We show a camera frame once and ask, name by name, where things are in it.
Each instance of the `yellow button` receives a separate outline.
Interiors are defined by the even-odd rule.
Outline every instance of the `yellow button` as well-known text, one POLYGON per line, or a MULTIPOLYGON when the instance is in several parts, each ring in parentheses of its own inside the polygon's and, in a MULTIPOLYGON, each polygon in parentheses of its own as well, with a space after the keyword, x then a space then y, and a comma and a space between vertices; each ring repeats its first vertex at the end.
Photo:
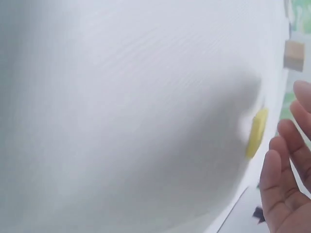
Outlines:
POLYGON ((259 112, 257 112, 256 116, 253 119, 253 125, 246 149, 246 157, 249 159, 255 156, 261 144, 267 117, 268 117, 268 109, 264 108, 259 110, 259 112))

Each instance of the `person's hand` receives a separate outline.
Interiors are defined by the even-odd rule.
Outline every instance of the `person's hand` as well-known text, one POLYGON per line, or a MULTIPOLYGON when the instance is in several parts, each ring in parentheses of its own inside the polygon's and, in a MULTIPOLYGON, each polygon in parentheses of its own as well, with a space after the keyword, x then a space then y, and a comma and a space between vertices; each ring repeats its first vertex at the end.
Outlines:
MULTIPOLYGON (((304 134, 311 139, 311 84, 297 81, 297 97, 290 110, 304 134)), ((281 120, 279 136, 266 153, 260 193, 263 213, 272 233, 311 233, 311 200, 299 191, 290 164, 296 167, 304 186, 311 191, 311 152, 290 120, 281 120)))

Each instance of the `dark object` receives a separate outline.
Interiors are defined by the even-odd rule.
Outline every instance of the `dark object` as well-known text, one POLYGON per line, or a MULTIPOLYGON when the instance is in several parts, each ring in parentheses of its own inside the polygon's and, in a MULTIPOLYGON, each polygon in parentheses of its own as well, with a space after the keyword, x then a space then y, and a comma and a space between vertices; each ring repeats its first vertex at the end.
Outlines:
POLYGON ((262 222, 265 222, 266 220, 264 219, 264 216, 263 216, 263 211, 260 207, 256 207, 254 213, 253 213, 253 217, 255 218, 258 218, 259 219, 259 222, 258 224, 262 223, 262 222))

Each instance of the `hand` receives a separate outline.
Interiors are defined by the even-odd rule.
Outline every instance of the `hand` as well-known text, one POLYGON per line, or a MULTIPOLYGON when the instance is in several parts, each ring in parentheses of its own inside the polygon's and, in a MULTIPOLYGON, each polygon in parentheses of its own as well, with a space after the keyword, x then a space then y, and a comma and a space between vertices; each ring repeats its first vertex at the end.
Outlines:
MULTIPOLYGON (((294 93, 290 110, 311 139, 311 84, 295 82, 294 93)), ((311 200, 299 191, 290 158, 311 191, 311 152, 292 121, 281 120, 277 130, 280 136, 270 141, 260 176, 263 213, 272 233, 310 233, 311 200)))

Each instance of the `finger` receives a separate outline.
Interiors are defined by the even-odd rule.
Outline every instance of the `finger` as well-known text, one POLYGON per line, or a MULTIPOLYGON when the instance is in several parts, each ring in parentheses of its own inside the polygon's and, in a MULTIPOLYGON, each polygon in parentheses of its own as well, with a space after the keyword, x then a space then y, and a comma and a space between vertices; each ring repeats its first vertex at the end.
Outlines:
POLYGON ((303 133, 311 139, 311 114, 297 100, 292 102, 290 110, 303 133))
POLYGON ((294 93, 304 109, 311 113, 311 84, 306 81, 296 81, 294 93))
POLYGON ((270 150, 266 153, 263 162, 259 188, 263 214, 272 232, 276 232, 291 214, 281 195, 280 182, 281 158, 278 152, 270 150))
POLYGON ((285 139, 290 157, 304 186, 311 191, 311 152, 291 120, 281 120, 277 130, 285 139))
POLYGON ((281 194, 285 200, 285 204, 295 211, 304 204, 310 202, 310 199, 300 192, 295 176, 293 174, 290 153, 287 149, 286 142, 281 136, 271 139, 269 144, 270 150, 275 150, 281 157, 281 194))

